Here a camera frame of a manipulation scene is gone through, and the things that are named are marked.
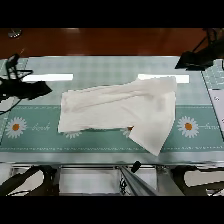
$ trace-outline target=daisy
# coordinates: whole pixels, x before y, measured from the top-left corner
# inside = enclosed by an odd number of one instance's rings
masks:
[[[132,130],[133,127],[127,127],[127,128],[122,128],[120,129],[121,132],[123,132],[123,135],[128,138],[130,135],[130,132]]]
[[[26,121],[22,117],[14,117],[8,122],[5,131],[8,138],[17,138],[26,130]]]
[[[72,138],[76,138],[79,135],[81,135],[82,132],[81,131],[74,131],[74,132],[65,132],[63,134],[65,135],[66,138],[72,139]]]
[[[185,135],[185,137],[188,138],[194,138],[194,136],[197,136],[198,132],[198,124],[194,120],[194,118],[190,117],[182,117],[178,121],[177,127],[179,128],[179,131],[182,131],[182,135]]]

